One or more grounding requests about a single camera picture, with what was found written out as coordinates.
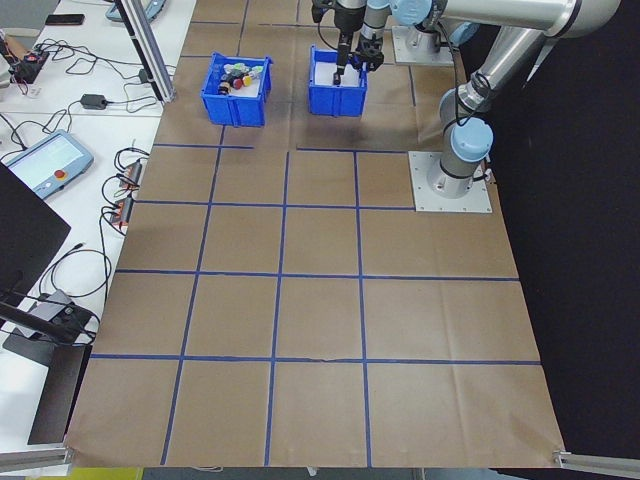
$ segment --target blue plastic bin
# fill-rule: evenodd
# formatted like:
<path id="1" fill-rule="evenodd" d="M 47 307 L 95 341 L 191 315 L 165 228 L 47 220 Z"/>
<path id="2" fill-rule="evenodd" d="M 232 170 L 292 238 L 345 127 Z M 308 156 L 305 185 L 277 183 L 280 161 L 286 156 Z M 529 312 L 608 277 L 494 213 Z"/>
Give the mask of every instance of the blue plastic bin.
<path id="1" fill-rule="evenodd" d="M 227 63 L 244 63 L 248 67 L 262 66 L 262 76 L 257 97 L 236 97 L 233 94 L 219 95 L 220 78 L 224 75 L 224 65 Z M 225 57 L 214 52 L 211 55 L 211 65 L 204 80 L 200 96 L 204 107 L 213 123 L 233 125 L 234 127 L 262 127 L 265 124 L 264 104 L 271 91 L 270 57 L 242 58 Z"/>
<path id="2" fill-rule="evenodd" d="M 309 111 L 316 115 L 333 115 L 334 117 L 359 117 L 364 110 L 367 95 L 367 72 L 360 72 L 357 87 L 342 85 L 316 85 L 316 63 L 336 63 L 338 52 L 334 50 L 317 50 L 311 46 L 311 64 L 309 68 Z"/>

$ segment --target phone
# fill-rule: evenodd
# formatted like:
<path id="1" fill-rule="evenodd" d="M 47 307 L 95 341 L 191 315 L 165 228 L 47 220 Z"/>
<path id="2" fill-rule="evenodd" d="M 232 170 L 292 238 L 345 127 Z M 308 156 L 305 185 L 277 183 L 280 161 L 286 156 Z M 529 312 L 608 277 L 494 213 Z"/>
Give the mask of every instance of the phone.
<path id="1" fill-rule="evenodd" d="M 68 13 L 63 15 L 52 14 L 45 20 L 45 25 L 82 25 L 84 23 L 83 13 Z"/>

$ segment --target metal mounting plate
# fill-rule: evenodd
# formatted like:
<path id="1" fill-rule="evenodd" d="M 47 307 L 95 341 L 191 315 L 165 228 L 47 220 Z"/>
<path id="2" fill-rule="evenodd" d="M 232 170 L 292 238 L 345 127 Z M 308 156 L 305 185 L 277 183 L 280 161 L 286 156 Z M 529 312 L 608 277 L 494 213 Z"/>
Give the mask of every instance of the metal mounting plate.
<path id="1" fill-rule="evenodd" d="M 441 197 L 429 186 L 427 171 L 440 160 L 440 152 L 409 152 L 411 184 L 416 212 L 492 213 L 491 201 L 484 181 L 474 182 L 471 190 L 462 198 Z M 482 175 L 481 167 L 475 176 Z"/>
<path id="2" fill-rule="evenodd" d="M 393 32 L 393 50 L 398 65 L 426 65 L 431 67 L 452 67 L 453 57 L 448 48 L 441 48 L 436 54 L 421 48 L 407 47 L 406 39 L 410 27 L 391 27 Z"/>

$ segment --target robotic arm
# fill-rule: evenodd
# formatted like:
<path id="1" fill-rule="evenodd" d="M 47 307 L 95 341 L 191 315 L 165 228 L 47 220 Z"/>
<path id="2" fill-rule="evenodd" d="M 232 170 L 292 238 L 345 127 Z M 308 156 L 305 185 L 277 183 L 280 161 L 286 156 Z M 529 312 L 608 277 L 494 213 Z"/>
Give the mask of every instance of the robotic arm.
<path id="1" fill-rule="evenodd" d="M 621 0 L 313 0 L 335 1 L 349 7 L 353 19 L 336 26 L 348 36 L 339 52 L 336 76 L 344 72 L 353 34 L 360 29 L 356 66 L 376 70 L 384 61 L 382 34 L 389 15 L 402 25 L 421 31 L 441 31 L 448 37 L 456 26 L 481 23 L 501 26 L 482 67 L 468 83 L 447 92 L 440 102 L 445 146 L 440 162 L 427 175 L 433 190 L 447 198 L 463 196 L 477 165 L 491 149 L 493 132 L 474 118 L 489 111 L 501 88 L 532 56 L 547 37 L 580 37 L 605 25 Z"/>

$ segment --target white table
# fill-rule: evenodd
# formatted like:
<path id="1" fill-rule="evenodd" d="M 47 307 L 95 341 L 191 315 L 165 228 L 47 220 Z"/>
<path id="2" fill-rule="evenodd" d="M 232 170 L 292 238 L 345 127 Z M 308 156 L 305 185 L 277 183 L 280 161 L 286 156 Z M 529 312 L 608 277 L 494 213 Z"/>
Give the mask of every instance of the white table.
<path id="1" fill-rule="evenodd" d="M 151 27 L 158 42 L 160 52 L 166 65 L 176 66 L 193 13 L 196 0 L 167 0 L 165 8 L 151 23 Z M 138 54 L 129 38 L 126 28 L 121 23 L 115 23 L 105 17 L 110 4 L 106 2 L 95 4 L 62 0 L 56 13 L 84 13 L 85 22 L 80 26 L 47 26 L 42 30 L 36 43 L 45 39 L 65 40 L 73 46 L 86 46 L 101 57 L 122 62 L 140 63 Z M 0 102 L 0 111 L 15 113 L 53 113 L 66 108 L 70 103 L 80 100 L 85 93 L 101 94 L 109 101 L 126 100 L 123 80 L 111 67 L 100 61 L 89 75 L 70 75 L 65 73 L 80 55 L 62 61 L 52 61 L 51 57 L 42 68 L 38 78 L 30 86 L 30 94 L 22 95 L 17 85 L 11 85 Z M 74 71 L 85 71 L 89 67 L 81 62 Z M 118 65 L 116 67 L 124 76 L 136 75 L 142 65 Z M 127 87 L 131 98 L 154 96 L 149 84 Z M 131 109 L 139 106 L 132 104 Z M 72 112 L 90 113 L 92 115 L 136 115 L 157 116 L 162 114 L 162 105 L 157 102 L 139 112 L 129 114 L 124 105 L 111 105 L 105 110 L 84 110 L 79 104 L 72 107 Z"/>
<path id="2" fill-rule="evenodd" d="M 24 119 L 43 121 L 43 114 L 7 114 L 7 117 L 20 122 Z M 100 250 L 98 215 L 100 206 L 105 202 L 100 193 L 104 179 L 116 173 L 113 156 L 123 147 L 134 144 L 149 151 L 159 118 L 144 117 L 104 117 L 82 116 L 74 121 L 71 130 L 73 136 L 85 145 L 94 155 L 93 165 L 86 173 L 76 178 L 64 190 L 49 197 L 47 204 L 71 226 L 71 232 L 60 249 L 58 257 L 77 243 L 84 242 L 86 248 Z M 8 143 L 10 130 L 0 125 L 0 155 L 11 151 L 13 145 Z M 23 139 L 33 143 L 42 137 L 39 129 L 33 125 L 25 127 Z M 111 196 L 118 188 L 118 182 L 112 181 L 106 189 Z M 106 253 L 114 264 L 120 254 L 123 239 L 107 225 L 103 226 Z M 99 285 L 104 279 L 102 260 L 99 255 L 78 255 L 69 259 L 60 269 L 56 280 L 67 293 L 82 293 Z M 91 309 L 97 315 L 102 314 L 104 290 L 79 299 L 78 304 Z M 0 336 L 4 341 L 5 334 Z M 39 364 L 21 358 L 0 348 L 0 451 L 24 451 L 29 437 L 31 424 L 35 416 L 40 392 L 47 369 Z"/>
<path id="3" fill-rule="evenodd" d="M 152 30 L 158 41 L 167 65 L 177 65 L 196 0 L 168 0 L 160 15 L 153 21 Z M 122 24 L 107 20 L 104 16 L 109 4 L 95 4 L 62 0 L 56 13 L 84 13 L 85 23 L 78 27 L 45 27 L 38 41 L 46 38 L 66 40 L 71 45 L 85 45 L 93 53 L 125 62 L 138 63 L 139 58 Z M 61 62 L 47 61 L 34 87 L 40 88 L 35 98 L 23 96 L 16 85 L 11 85 L 0 101 L 0 111 L 15 125 L 23 120 L 46 122 L 49 116 L 71 102 L 79 100 L 84 93 L 98 93 L 108 100 L 125 99 L 122 86 L 124 81 L 108 66 L 100 63 L 90 75 L 73 76 L 65 73 L 77 56 Z M 133 75 L 140 66 L 119 66 L 125 75 Z M 129 90 L 132 98 L 153 95 L 149 85 L 133 87 Z M 126 113 L 123 105 L 110 106 L 106 110 L 84 110 L 76 104 L 73 114 L 72 135 L 94 155 L 94 163 L 89 170 L 71 182 L 64 190 L 46 201 L 72 227 L 59 258 L 77 243 L 85 243 L 85 248 L 100 250 L 98 215 L 105 204 L 100 193 L 104 180 L 116 173 L 113 157 L 116 151 L 134 145 L 150 151 L 156 130 L 160 123 L 162 106 L 157 103 L 135 113 Z M 33 145 L 43 138 L 35 125 L 20 130 L 27 145 Z M 10 129 L 0 122 L 0 156 L 16 150 L 9 140 Z M 122 161 L 135 160 L 123 154 Z M 106 188 L 109 198 L 117 190 L 118 182 L 112 181 Z M 123 239 L 104 225 L 106 254 L 115 269 Z M 102 260 L 99 255 L 78 255 L 65 261 L 56 280 L 68 293 L 82 293 L 92 285 L 99 285 L 104 279 Z M 102 314 L 104 290 L 79 299 L 78 304 Z M 6 335 L 0 335 L 4 341 Z M 40 393 L 47 369 L 39 364 L 19 357 L 0 348 L 0 452 L 34 450 L 39 447 L 26 445 L 31 425 L 36 413 Z M 46 469 L 48 475 L 64 475 L 66 467 Z M 43 474 L 42 469 L 21 474 Z"/>

